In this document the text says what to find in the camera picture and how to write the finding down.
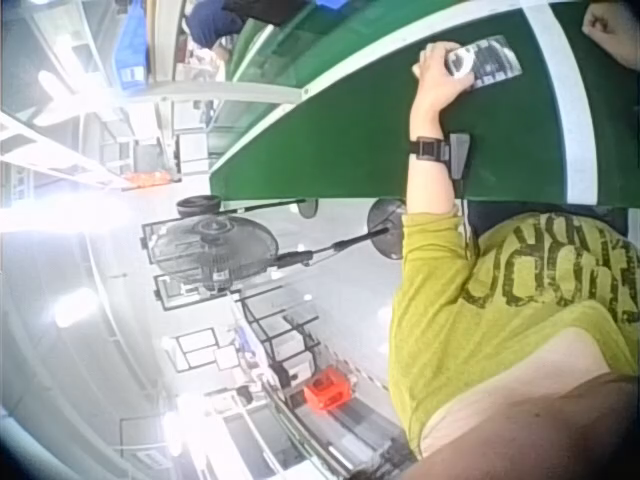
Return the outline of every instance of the yellow t-shirt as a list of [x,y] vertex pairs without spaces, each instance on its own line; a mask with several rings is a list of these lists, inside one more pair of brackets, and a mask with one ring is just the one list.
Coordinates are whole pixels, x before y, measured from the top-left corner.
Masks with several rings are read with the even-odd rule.
[[526,214],[467,258],[461,219],[404,219],[389,387],[410,446],[443,405],[509,369],[568,327],[586,330],[612,371],[638,373],[636,248],[605,224]]

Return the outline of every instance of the orange object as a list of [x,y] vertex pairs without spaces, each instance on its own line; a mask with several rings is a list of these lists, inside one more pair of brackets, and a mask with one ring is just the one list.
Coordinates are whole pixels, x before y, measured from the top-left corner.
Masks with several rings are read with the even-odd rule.
[[171,175],[168,172],[152,173],[127,173],[124,178],[130,181],[136,188],[149,188],[171,183]]
[[304,398],[315,411],[333,410],[351,400],[351,384],[342,372],[328,367],[304,387]]

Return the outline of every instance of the wrist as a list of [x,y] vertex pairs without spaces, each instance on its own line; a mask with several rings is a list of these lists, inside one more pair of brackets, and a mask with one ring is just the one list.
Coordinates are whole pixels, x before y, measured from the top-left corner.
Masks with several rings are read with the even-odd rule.
[[416,141],[418,137],[444,138],[439,111],[411,113],[409,139]]

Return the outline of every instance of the fan stand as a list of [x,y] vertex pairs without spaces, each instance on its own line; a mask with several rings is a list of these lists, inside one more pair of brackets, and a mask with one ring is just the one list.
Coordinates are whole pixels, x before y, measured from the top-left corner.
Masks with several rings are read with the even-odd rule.
[[197,217],[199,215],[234,215],[256,210],[265,210],[267,208],[284,207],[287,205],[297,205],[298,213],[302,218],[311,219],[318,213],[318,199],[316,198],[298,198],[296,200],[284,200],[282,202],[263,203],[260,205],[251,205],[249,207],[230,208],[228,210],[220,210],[222,207],[222,199],[216,195],[196,195],[193,197],[183,198],[176,203],[178,215],[180,218]]
[[273,266],[278,269],[294,265],[308,267],[311,266],[315,255],[329,252],[338,254],[347,248],[367,241],[371,241],[374,248],[384,257],[399,260],[402,258],[402,215],[405,211],[404,204],[399,200],[377,200],[369,210],[367,217],[369,232],[341,240],[318,250],[280,254],[275,258]]

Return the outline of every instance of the red box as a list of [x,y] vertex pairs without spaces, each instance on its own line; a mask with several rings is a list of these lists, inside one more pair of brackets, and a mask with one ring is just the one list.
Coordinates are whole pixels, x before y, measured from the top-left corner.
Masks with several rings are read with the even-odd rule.
[[332,410],[351,400],[351,384],[342,372],[328,367],[304,387],[304,398],[315,411]]

